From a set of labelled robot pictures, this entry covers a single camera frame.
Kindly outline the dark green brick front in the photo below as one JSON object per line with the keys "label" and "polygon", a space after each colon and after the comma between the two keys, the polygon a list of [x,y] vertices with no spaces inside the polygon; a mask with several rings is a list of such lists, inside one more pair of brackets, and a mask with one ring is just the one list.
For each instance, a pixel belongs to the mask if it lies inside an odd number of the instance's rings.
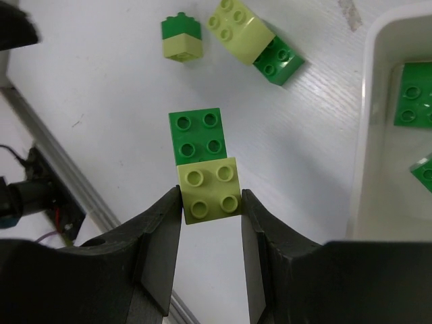
{"label": "dark green brick front", "polygon": [[411,174],[429,191],[432,192],[431,154],[418,160],[410,167]]}

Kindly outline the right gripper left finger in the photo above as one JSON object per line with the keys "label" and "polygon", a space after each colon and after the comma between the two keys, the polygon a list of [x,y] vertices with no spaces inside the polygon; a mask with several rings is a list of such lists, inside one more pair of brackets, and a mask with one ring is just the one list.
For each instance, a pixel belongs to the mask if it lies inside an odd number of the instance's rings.
{"label": "right gripper left finger", "polygon": [[1,241],[2,323],[160,323],[169,314],[182,199],[174,187],[81,246]]}

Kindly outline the light green base brick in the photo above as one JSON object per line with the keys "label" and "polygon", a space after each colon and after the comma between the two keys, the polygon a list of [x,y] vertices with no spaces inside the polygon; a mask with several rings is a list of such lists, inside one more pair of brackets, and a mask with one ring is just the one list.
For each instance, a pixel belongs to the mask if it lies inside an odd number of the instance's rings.
{"label": "light green base brick", "polygon": [[234,157],[177,166],[188,225],[239,215],[242,199]]}

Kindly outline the dark green sloped brick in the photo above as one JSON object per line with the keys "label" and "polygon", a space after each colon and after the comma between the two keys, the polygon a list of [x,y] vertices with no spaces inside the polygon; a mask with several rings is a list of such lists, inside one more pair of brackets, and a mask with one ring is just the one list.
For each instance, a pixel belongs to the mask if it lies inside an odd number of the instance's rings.
{"label": "dark green sloped brick", "polygon": [[169,125],[176,165],[227,157],[219,108],[172,112]]}

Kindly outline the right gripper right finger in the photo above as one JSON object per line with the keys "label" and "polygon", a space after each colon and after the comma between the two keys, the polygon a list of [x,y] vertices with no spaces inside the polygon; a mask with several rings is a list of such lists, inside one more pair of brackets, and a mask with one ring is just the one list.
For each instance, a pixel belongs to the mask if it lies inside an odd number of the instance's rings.
{"label": "right gripper right finger", "polygon": [[251,323],[430,323],[431,245],[317,244],[242,191]]}

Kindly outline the dark green base brick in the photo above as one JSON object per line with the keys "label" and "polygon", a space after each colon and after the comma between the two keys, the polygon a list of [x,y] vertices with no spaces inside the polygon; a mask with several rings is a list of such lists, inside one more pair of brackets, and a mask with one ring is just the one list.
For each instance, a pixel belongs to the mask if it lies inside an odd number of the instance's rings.
{"label": "dark green base brick", "polygon": [[283,86],[304,62],[295,50],[275,36],[253,65],[270,83]]}

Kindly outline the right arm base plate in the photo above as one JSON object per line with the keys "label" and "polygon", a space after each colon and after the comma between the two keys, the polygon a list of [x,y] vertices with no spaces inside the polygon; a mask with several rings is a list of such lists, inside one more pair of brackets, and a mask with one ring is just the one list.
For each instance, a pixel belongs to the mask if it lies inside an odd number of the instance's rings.
{"label": "right arm base plate", "polygon": [[43,212],[64,240],[74,242],[85,212],[35,146],[30,148],[27,162],[30,165],[25,169],[21,197],[23,216]]}

